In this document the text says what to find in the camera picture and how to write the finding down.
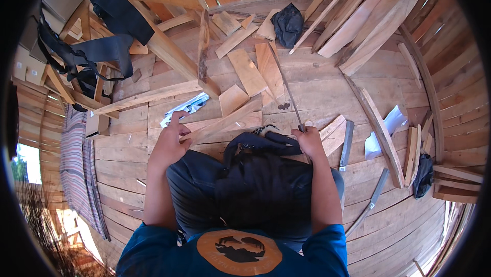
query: white paper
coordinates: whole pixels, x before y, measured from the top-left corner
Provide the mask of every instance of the white paper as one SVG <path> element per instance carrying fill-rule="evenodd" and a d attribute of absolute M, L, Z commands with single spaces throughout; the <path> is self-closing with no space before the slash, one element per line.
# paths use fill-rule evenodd
<path fill-rule="evenodd" d="M 408 119 L 401 113 L 399 106 L 396 105 L 385 118 L 384 124 L 387 127 L 390 136 L 392 136 L 397 128 L 406 124 L 406 121 L 408 121 Z M 375 136 L 375 133 L 372 132 L 365 140 L 365 160 L 371 160 L 381 153 L 382 150 L 378 144 L 377 137 Z"/>
<path fill-rule="evenodd" d="M 170 118 L 172 117 L 172 113 L 174 111 L 186 111 L 189 114 L 192 114 L 196 111 L 198 111 L 201 107 L 203 107 L 206 104 L 206 100 L 210 99 L 210 96 L 208 96 L 205 93 L 201 93 L 198 96 L 194 97 L 193 99 L 188 100 L 185 103 L 182 103 L 175 107 L 174 109 L 168 111 L 163 115 L 163 119 L 160 122 L 160 126 L 162 128 L 167 127 L 170 123 Z"/>

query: sky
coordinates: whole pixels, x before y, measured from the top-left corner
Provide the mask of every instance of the sky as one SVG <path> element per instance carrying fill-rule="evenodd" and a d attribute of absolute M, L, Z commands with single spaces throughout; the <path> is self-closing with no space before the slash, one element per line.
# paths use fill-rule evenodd
<path fill-rule="evenodd" d="M 28 178 L 30 183 L 41 184 L 41 169 L 39 164 L 39 149 L 17 144 L 17 156 L 28 163 Z"/>

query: wooden floor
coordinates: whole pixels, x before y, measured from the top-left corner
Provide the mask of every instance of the wooden floor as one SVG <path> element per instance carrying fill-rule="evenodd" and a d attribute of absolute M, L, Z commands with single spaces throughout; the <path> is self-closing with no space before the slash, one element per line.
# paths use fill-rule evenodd
<path fill-rule="evenodd" d="M 252 5 L 229 5 L 227 10 L 267 15 L 273 8 L 283 8 L 291 0 L 271 2 L 256 1 Z M 294 4 L 305 10 L 308 2 L 294 0 Z M 197 37 L 199 28 L 189 22 L 166 31 L 167 35 L 195 62 L 197 58 Z M 364 210 L 375 189 L 378 177 L 385 167 L 382 156 L 370 161 L 364 160 L 364 142 L 370 135 L 371 127 L 352 90 L 341 72 L 335 68 L 336 55 L 326 59 L 310 53 L 310 46 L 317 35 L 312 34 L 292 55 L 277 43 L 279 61 L 286 73 L 293 96 L 297 102 L 300 117 L 313 121 L 317 128 L 330 123 L 339 114 L 355 122 L 353 145 L 347 171 L 346 202 L 343 223 L 347 229 Z M 422 123 L 429 108 L 424 88 L 418 89 L 409 68 L 399 52 L 397 43 L 400 35 L 392 38 L 370 59 L 353 79 L 365 87 L 385 117 L 398 104 L 408 115 L 411 126 Z M 261 40 L 249 37 L 237 48 L 245 48 L 256 62 L 255 47 Z M 220 86 L 222 92 L 233 84 L 240 83 L 227 57 L 218 59 L 215 50 L 222 41 L 211 41 L 208 50 L 208 74 Z M 113 101 L 185 80 L 155 55 L 135 57 L 133 68 L 140 68 L 142 77 L 137 83 L 131 78 L 115 85 Z M 122 249 L 132 232 L 140 225 L 143 216 L 145 188 L 137 182 L 145 182 L 146 163 L 149 152 L 160 133 L 159 122 L 163 114 L 176 105 L 196 95 L 173 97 L 153 101 L 120 113 L 118 120 L 112 120 L 110 136 L 95 140 L 96 170 L 99 193 L 111 242 L 95 238 L 101 256 L 114 267 Z M 182 122 L 203 121 L 221 117 L 218 100 L 210 100 L 197 113 Z M 263 125 L 274 124 L 284 134 L 297 127 L 296 116 L 290 107 L 279 110 L 270 105 L 263 109 Z M 221 133 L 214 136 L 213 143 L 202 144 L 194 149 L 221 159 L 227 143 L 242 131 Z M 404 161 L 408 137 L 408 124 L 398 129 L 392 137 L 400 160 Z M 329 156 L 332 167 L 339 165 L 341 147 Z M 412 260 L 420 263 L 431 257 L 443 229 L 444 202 L 431 197 L 415 200 L 412 190 L 394 188 L 387 180 L 375 209 L 357 231 L 348 238 L 348 270 L 351 276 L 406 276 L 415 270 Z"/>

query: black plastic bag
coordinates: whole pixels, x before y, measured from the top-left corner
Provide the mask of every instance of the black plastic bag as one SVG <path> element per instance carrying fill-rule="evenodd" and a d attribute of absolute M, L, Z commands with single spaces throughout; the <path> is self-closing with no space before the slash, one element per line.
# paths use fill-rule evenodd
<path fill-rule="evenodd" d="M 292 3 L 271 17 L 274 32 L 282 46 L 293 48 L 302 35 L 304 17 Z"/>
<path fill-rule="evenodd" d="M 420 155 L 418 174 L 412 183 L 414 198 L 420 199 L 430 190 L 433 183 L 433 174 L 433 161 L 431 157 L 427 154 Z"/>

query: human hand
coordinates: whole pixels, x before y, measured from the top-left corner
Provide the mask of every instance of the human hand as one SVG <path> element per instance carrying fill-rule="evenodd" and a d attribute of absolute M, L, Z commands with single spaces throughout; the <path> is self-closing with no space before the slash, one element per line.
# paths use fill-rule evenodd
<path fill-rule="evenodd" d="M 188 115 L 189 113 L 185 111 L 172 113 L 169 126 L 163 128 L 148 159 L 148 170 L 163 173 L 171 164 L 176 163 L 186 154 L 193 141 L 187 139 L 181 144 L 179 136 L 187 135 L 191 133 L 191 130 L 179 123 L 179 118 Z"/>
<path fill-rule="evenodd" d="M 316 127 L 305 126 L 307 130 L 305 133 L 298 129 L 292 129 L 291 134 L 293 134 L 300 144 L 300 149 L 306 153 L 312 160 L 317 157 L 325 157 L 326 153 L 322 147 L 321 135 L 317 131 Z"/>

